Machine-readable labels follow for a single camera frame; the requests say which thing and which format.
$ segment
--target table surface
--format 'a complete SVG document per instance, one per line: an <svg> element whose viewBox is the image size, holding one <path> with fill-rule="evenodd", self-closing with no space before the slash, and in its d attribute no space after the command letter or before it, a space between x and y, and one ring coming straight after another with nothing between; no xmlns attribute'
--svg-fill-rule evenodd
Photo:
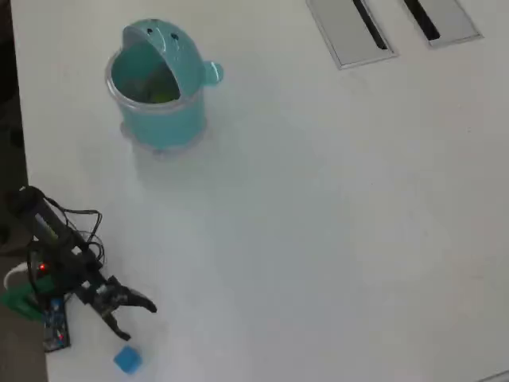
<svg viewBox="0 0 509 382"><path fill-rule="evenodd" d="M474 381L509 367L509 2L429 49L372 2L399 57L339 71L304 0L13 0L31 184L96 208L133 381ZM123 26L185 29L225 80L167 161L133 149L104 69ZM88 221L78 220L84 227ZM119 340L68 307L50 382L113 381Z"/></svg>

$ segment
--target cable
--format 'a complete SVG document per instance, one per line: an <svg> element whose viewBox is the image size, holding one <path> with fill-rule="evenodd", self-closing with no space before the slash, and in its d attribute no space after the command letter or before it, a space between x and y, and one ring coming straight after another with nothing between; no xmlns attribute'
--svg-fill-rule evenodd
<svg viewBox="0 0 509 382"><path fill-rule="evenodd" d="M88 238L86 238L88 245L95 245L99 249L99 254L97 255L97 260L98 261L102 260L102 265L104 265L106 263L106 256L104 255L105 251L104 251L104 244L103 244L102 239L100 237L98 237L97 235L92 236L91 232L89 232L89 231L80 231L80 230L78 230L78 232L82 236L83 236L84 233L88 235ZM95 237L97 239L97 241L90 241L89 242L88 240L91 237L92 238Z"/></svg>
<svg viewBox="0 0 509 382"><path fill-rule="evenodd" d="M9 285L9 277L15 273L26 272L29 269L28 263L23 262L18 264L16 267L7 272L3 278L3 287L7 290Z"/></svg>
<svg viewBox="0 0 509 382"><path fill-rule="evenodd" d="M90 232L90 236L87 239L87 243L90 243L92 241L92 238L95 236L95 234L97 233L97 230L99 229L99 225L101 224L101 221L103 221L103 214L101 212L99 212L97 209L66 209L66 208L62 207L61 205L59 205L51 197L44 196L44 198L49 204L51 204L53 207L57 208L62 213L62 215L64 215L65 225L67 227L69 226L69 224L71 224L73 226L74 226L74 224L69 220L66 212L72 213L75 215L97 215L97 220L95 221L94 227Z"/></svg>

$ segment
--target small blue block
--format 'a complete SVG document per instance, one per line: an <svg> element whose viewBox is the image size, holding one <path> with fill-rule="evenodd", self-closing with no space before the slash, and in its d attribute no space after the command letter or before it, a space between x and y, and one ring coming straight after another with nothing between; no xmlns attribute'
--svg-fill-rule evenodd
<svg viewBox="0 0 509 382"><path fill-rule="evenodd" d="M113 360L123 372L133 374L142 364L142 357L130 346L124 346Z"/></svg>

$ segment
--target black slot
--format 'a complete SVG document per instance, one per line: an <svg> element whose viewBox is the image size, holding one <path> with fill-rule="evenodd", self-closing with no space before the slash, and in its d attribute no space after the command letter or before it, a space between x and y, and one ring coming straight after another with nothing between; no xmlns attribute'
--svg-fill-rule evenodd
<svg viewBox="0 0 509 382"><path fill-rule="evenodd" d="M382 39L379 30L376 29L375 23L369 17L369 13L367 12L366 7L364 6L362 0L352 0L352 1L356 6L357 10L359 11L360 17L363 19L364 24L366 24L367 30L373 37L373 40L375 40L376 46L378 46L380 49L387 50L387 45L385 41Z"/></svg>
<svg viewBox="0 0 509 382"><path fill-rule="evenodd" d="M406 6L408 6L410 12L415 17L415 20L421 27L422 32L424 32L426 38L429 41L433 41L440 38L440 33L438 32L437 27L428 17L428 14L424 10L424 8L422 8L422 5L419 2L419 0L404 0L404 2Z"/></svg>

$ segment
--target black wire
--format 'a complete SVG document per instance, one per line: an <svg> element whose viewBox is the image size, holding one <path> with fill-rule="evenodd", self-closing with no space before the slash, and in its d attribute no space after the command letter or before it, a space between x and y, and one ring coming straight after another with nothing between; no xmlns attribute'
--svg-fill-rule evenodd
<svg viewBox="0 0 509 382"><path fill-rule="evenodd" d="M65 225L68 227L69 224L74 224L69 220L66 212L73 213L75 215L97 215L97 220L95 221L94 228L90 232L90 236L87 239L87 243L90 243L92 241L92 238L97 233L97 230L99 229L99 225L101 224L101 221L103 221L103 214L99 212L97 209L66 209L59 205L54 199L51 197L45 196L46 201L51 204L53 207L57 208L62 215L64 215L65 218Z"/></svg>
<svg viewBox="0 0 509 382"><path fill-rule="evenodd" d="M71 225L72 228L74 228L75 231L77 231L77 232L85 232L85 233L87 233L89 235L87 240L86 240L86 243L88 244L88 246L95 245L99 249L99 254L97 255L96 259L97 259L97 261L101 261L102 260L102 265L104 265L105 262L106 262L106 256L104 255L105 251L104 251L103 241L96 235L97 230L99 229L99 225L101 224L101 221L103 220L103 214L100 211L98 211L97 209L66 209L66 208L62 207L61 205L59 205L51 197L47 197L47 196L44 195L44 199L50 205L52 205L53 207L55 207L56 209L58 209L60 211L60 213L62 214L62 216L65 219L65 226L66 227L69 227L69 225ZM93 227L93 229L90 232L88 232L88 231L79 231L76 228L76 226L74 225L74 223L72 223L72 221L69 220L66 212L67 213L72 213L72 214L75 214L75 215L97 215L97 220L95 221L94 227ZM40 293L39 293L39 290L37 289L37 286L36 286L36 283L35 283L35 279L33 277L32 254L31 254L30 250L28 250L28 252L27 252L26 263L27 263L27 266L28 266L28 275L29 275L30 285L32 286L33 292L36 295L37 302L40 304L41 303L40 302ZM71 297L72 297L72 293L68 294L65 297L64 301L65 302L69 301L69 299Z"/></svg>

